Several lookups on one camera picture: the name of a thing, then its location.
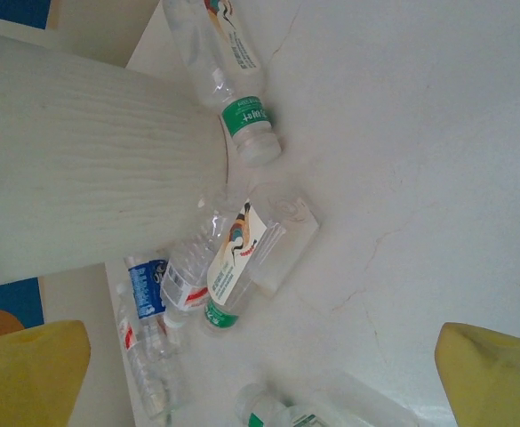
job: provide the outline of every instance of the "bottle label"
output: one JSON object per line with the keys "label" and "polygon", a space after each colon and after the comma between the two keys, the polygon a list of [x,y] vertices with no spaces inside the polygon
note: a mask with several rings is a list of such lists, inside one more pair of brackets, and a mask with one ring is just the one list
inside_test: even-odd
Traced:
{"label": "bottle label", "polygon": [[300,415],[292,420],[292,427],[329,427],[314,414]]}
{"label": "bottle label", "polygon": [[219,327],[220,329],[225,329],[227,327],[233,326],[237,320],[238,316],[233,314],[227,314],[224,311],[220,310],[212,300],[208,301],[206,304],[206,309],[204,309],[204,314],[210,323]]}
{"label": "bottle label", "polygon": [[208,301],[208,287],[189,284],[172,264],[164,274],[162,288],[174,306],[182,311],[197,310]]}
{"label": "bottle label", "polygon": [[250,199],[246,200],[222,247],[208,268],[206,276],[208,291],[211,298],[219,305],[224,305],[232,293],[265,232],[266,224],[256,213]]}
{"label": "bottle label", "polygon": [[264,423],[260,418],[254,413],[250,415],[250,420],[248,421],[248,427],[263,427]]}
{"label": "bottle label", "polygon": [[242,25],[234,13],[230,0],[204,0],[208,16],[226,59],[226,66],[236,72],[251,74],[260,68],[260,62],[242,37]]}
{"label": "bottle label", "polygon": [[127,318],[124,318],[119,322],[118,331],[125,349],[129,350],[137,342],[137,338],[135,338],[132,325],[129,323]]}
{"label": "bottle label", "polygon": [[230,136],[252,123],[269,122],[266,110],[257,96],[246,96],[232,102],[222,111],[222,117]]}
{"label": "bottle label", "polygon": [[147,318],[164,311],[161,280],[166,267],[165,260],[154,260],[129,269],[139,318]]}

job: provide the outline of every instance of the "label with bird graphic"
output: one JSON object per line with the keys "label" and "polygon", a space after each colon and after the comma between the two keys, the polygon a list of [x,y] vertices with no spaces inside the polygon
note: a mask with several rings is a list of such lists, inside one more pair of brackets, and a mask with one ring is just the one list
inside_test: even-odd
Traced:
{"label": "label with bird graphic", "polygon": [[208,269],[208,291],[216,303],[224,305],[266,229],[248,199]]}
{"label": "label with bird graphic", "polygon": [[240,72],[252,73],[260,63],[252,49],[242,37],[242,26],[234,14],[234,5],[230,0],[204,0],[208,16],[220,42],[227,66]]}

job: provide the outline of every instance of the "crack in surface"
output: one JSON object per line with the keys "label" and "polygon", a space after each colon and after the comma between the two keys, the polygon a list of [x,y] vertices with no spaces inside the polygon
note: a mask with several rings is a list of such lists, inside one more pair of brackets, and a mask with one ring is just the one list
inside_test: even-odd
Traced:
{"label": "crack in surface", "polygon": [[396,234],[396,233],[399,233],[400,231],[403,231],[410,222],[413,221],[413,219],[415,218],[415,216],[421,212],[421,211],[424,211],[426,209],[431,209],[433,207],[436,207],[438,206],[439,203],[438,202],[433,202],[433,203],[430,203],[429,205],[427,206],[423,206],[421,208],[418,208],[416,209],[415,211],[412,211],[410,213],[410,218],[408,218],[408,220],[406,222],[404,222],[404,224],[402,224],[400,227],[398,227],[397,229],[395,230],[391,230],[391,231],[387,231],[385,232],[384,234],[382,234],[379,238],[377,238],[375,241],[374,241],[374,250],[372,251],[372,255],[371,257],[369,258],[369,260],[366,262],[366,265],[364,266],[364,272],[366,272],[369,268],[370,268],[370,264],[372,263],[372,261],[374,261],[374,258],[376,257],[376,253],[378,252],[379,248],[380,248],[380,245],[382,244],[382,241],[387,238],[388,236],[391,236],[393,234]]}
{"label": "crack in surface", "polygon": [[297,292],[295,290],[293,290],[293,292],[295,293],[295,296],[297,296],[297,299],[299,301],[303,302],[303,304],[305,304],[307,307],[309,307],[312,311],[314,311],[319,316],[324,317],[324,314],[321,311],[319,311],[319,309],[317,307],[315,307],[313,304],[311,304],[305,298],[303,298],[301,296],[301,293],[299,293],[299,292]]}
{"label": "crack in surface", "polygon": [[379,238],[377,238],[374,241],[374,250],[372,251],[372,256],[370,257],[370,259],[366,262],[366,265],[364,266],[364,271],[367,271],[370,268],[370,264],[376,257],[376,253],[378,252],[378,249],[380,248],[382,241],[384,241],[384,239],[387,238],[388,236],[391,236],[393,234],[396,234],[396,233],[399,233],[400,231],[402,231],[413,220],[414,215],[415,215],[415,213],[413,213],[412,216],[410,217],[410,219],[408,221],[406,221],[404,224],[402,224],[401,227],[398,227],[395,230],[385,232],[384,234],[382,234]]}
{"label": "crack in surface", "polygon": [[370,313],[368,312],[368,309],[366,308],[366,304],[363,302],[363,308],[364,313],[366,313],[366,319],[368,320],[368,323],[372,326],[372,329],[374,329],[374,340],[376,341],[376,346],[378,347],[378,353],[382,356],[382,359],[384,360],[384,363],[388,363],[386,360],[386,356],[384,355],[384,351],[382,350],[382,346],[380,345],[380,340],[378,338],[378,331],[376,330],[376,325],[374,325],[374,322],[372,321],[372,318],[370,317]]}
{"label": "crack in surface", "polygon": [[285,41],[289,37],[289,35],[292,33],[293,24],[295,23],[295,20],[299,16],[299,12],[301,11],[301,7],[304,5],[306,0],[303,0],[299,6],[297,7],[297,11],[295,11],[295,14],[293,15],[292,22],[289,24],[289,28],[287,29],[287,33],[285,33],[284,38],[282,39],[281,43],[277,47],[277,49],[274,50],[274,52],[271,54],[271,56],[268,59],[268,62],[266,63],[266,70],[269,69],[269,65],[271,64],[271,61],[274,59],[274,57],[281,51],[281,49],[284,47]]}
{"label": "crack in surface", "polygon": [[331,311],[337,311],[337,310],[340,310],[342,309],[346,304],[347,302],[350,301],[350,299],[355,296],[355,295],[358,295],[358,294],[363,294],[366,292],[366,288],[363,287],[362,289],[357,289],[355,290],[355,292],[353,292],[352,294],[350,294],[347,298],[345,298],[345,300],[343,302],[341,302],[339,305],[335,305]]}

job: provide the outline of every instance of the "orange object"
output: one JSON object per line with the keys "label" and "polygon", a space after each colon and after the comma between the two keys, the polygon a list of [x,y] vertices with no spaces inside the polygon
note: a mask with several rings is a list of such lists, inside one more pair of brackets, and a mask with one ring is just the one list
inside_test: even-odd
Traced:
{"label": "orange object", "polygon": [[0,336],[0,426],[67,425],[89,361],[77,320]]}

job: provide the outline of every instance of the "crushed plastic bottle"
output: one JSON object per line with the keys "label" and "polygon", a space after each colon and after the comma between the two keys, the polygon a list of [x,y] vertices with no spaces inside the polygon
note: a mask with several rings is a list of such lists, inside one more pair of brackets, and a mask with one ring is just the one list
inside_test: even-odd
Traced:
{"label": "crushed plastic bottle", "polygon": [[167,392],[163,383],[151,371],[143,342],[137,340],[125,301],[127,285],[117,286],[119,309],[117,310],[117,330],[119,340],[125,348],[127,360],[132,370],[135,386],[140,394],[141,404],[150,419],[156,419],[167,409]]}
{"label": "crushed plastic bottle", "polygon": [[128,256],[124,259],[132,280],[133,296],[140,322],[140,337],[150,360],[168,357],[175,349],[166,336],[164,302],[160,289],[167,261],[157,252]]}
{"label": "crushed plastic bottle", "polygon": [[222,115],[243,161],[264,165],[281,153],[259,96],[260,62],[244,39],[231,2],[163,0],[164,14],[196,96]]}

